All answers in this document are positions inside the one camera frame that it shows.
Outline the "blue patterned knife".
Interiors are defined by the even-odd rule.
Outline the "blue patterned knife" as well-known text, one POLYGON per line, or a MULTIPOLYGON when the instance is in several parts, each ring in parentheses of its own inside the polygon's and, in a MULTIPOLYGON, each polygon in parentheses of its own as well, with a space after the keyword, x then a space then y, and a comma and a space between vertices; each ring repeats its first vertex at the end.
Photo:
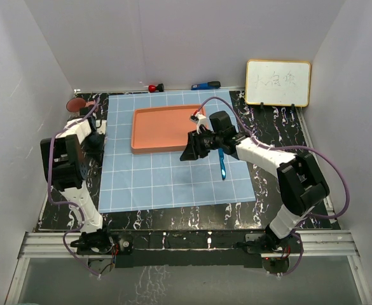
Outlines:
POLYGON ((226 167, 225 167, 225 162, 224 162, 224 152, 222 149, 218 149, 218 155, 219 155, 221 178, 222 180, 226 180, 226 167))

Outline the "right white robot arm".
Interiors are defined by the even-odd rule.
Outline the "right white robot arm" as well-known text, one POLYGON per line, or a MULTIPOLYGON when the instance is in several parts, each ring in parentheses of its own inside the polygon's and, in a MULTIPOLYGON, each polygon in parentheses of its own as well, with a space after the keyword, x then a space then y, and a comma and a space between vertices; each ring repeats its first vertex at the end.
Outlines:
POLYGON ((188 133, 181 161, 205 158, 209 152, 222 149, 225 154, 256 165, 277 179, 282 199, 277 215, 261 236, 238 246, 250 247, 257 253, 282 251, 296 227, 329 195, 329 187, 314 156, 276 150, 255 142, 248 133, 237 131, 225 111, 209 117, 196 111, 190 120, 196 128, 188 133))

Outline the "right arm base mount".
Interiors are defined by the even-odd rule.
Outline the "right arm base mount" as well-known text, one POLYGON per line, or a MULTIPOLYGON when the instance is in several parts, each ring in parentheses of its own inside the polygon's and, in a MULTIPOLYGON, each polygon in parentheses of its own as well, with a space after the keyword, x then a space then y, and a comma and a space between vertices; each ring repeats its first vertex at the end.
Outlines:
POLYGON ((288 236, 282 240, 274 240, 265 233, 247 233, 242 241, 236 242, 234 248, 240 248, 248 254, 299 254, 301 250, 300 242, 288 236))

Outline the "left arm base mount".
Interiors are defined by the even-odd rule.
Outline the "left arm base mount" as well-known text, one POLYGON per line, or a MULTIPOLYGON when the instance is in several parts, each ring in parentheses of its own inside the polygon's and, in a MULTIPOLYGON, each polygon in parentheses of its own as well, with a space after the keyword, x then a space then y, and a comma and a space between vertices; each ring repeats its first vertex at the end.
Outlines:
POLYGON ((79 255, 128 255, 133 250, 133 238, 130 235, 112 233, 108 229, 98 229, 93 233, 82 233, 70 246, 79 255))

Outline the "pink floral mug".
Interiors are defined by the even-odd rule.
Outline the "pink floral mug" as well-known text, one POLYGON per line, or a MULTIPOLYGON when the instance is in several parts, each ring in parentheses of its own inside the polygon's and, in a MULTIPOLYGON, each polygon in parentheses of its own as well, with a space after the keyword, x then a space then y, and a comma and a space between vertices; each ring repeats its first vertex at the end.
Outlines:
POLYGON ((96 104, 95 101, 86 101, 83 98, 72 98, 66 104, 67 111, 71 113, 79 112, 80 109, 85 107, 93 107, 96 104))

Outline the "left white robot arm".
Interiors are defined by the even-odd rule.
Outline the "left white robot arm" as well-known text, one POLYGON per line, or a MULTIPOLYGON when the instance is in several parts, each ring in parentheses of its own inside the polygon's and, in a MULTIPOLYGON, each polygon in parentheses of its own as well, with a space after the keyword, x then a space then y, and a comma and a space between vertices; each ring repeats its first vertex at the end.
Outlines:
POLYGON ((79 252, 105 254, 113 247, 113 237, 103 226, 103 218, 95 207, 86 185, 89 163, 85 156, 94 155, 104 144, 104 136, 97 131, 95 106, 79 110, 78 118, 67 122, 61 132, 40 142, 48 200, 52 190, 58 191, 74 213, 81 236, 71 243, 79 252))

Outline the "orange plastic tray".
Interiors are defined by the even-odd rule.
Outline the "orange plastic tray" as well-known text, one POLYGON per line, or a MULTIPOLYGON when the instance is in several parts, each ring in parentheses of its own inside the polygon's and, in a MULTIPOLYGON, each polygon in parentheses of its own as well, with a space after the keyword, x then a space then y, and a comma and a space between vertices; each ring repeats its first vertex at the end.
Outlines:
POLYGON ((131 151, 133 154, 183 151, 188 133, 196 128, 189 118, 198 104, 149 107, 134 111, 131 151))

